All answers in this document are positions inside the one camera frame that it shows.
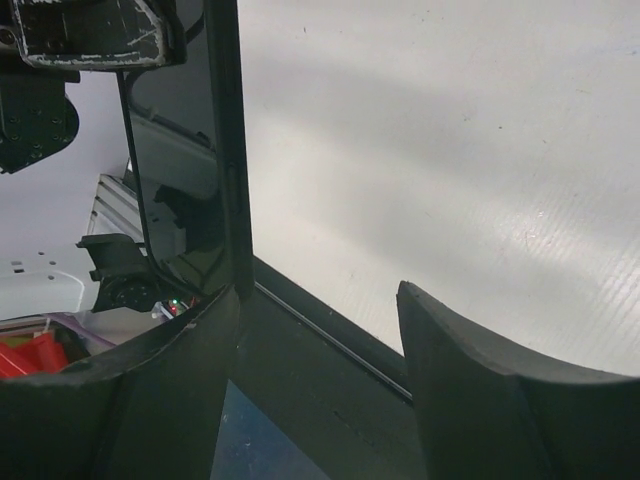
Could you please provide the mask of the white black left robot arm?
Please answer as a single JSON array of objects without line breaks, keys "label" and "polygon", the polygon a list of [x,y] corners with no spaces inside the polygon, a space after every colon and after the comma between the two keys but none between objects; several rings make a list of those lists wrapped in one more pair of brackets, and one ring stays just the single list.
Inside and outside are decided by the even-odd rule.
[{"label": "white black left robot arm", "polygon": [[[1,4],[1,171],[57,154],[80,126],[66,94],[83,71],[146,73],[181,65],[204,29],[174,1],[4,1]],[[124,234],[92,235],[59,251],[1,262],[4,320],[129,308],[148,312],[167,284]]]}]

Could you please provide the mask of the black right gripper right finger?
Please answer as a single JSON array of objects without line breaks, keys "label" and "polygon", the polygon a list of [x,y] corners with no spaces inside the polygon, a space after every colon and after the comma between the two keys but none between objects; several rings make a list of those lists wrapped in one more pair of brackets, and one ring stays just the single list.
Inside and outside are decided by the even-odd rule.
[{"label": "black right gripper right finger", "polygon": [[536,352],[410,282],[397,292],[431,479],[635,479],[639,382]]}]

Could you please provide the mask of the black table edge rail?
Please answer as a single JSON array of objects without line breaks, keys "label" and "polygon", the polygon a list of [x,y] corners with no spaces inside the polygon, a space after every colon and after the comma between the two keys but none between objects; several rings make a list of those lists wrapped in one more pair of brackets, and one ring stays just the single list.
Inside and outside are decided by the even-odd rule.
[{"label": "black table edge rail", "polygon": [[331,479],[423,479],[403,358],[256,259],[232,382]]}]

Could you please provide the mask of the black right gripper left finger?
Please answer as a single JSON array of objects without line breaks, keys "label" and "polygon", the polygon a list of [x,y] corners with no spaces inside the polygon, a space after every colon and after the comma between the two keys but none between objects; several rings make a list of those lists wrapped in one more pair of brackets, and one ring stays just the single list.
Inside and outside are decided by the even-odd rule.
[{"label": "black right gripper left finger", "polygon": [[1,384],[5,479],[207,479],[240,301],[233,288],[57,374]]}]

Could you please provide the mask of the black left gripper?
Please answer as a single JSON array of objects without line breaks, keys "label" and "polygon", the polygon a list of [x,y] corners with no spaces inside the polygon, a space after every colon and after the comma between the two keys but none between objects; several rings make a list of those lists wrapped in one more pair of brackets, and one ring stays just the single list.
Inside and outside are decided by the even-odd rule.
[{"label": "black left gripper", "polygon": [[153,69],[186,62],[204,29],[179,1],[3,1],[1,57],[56,70]]}]

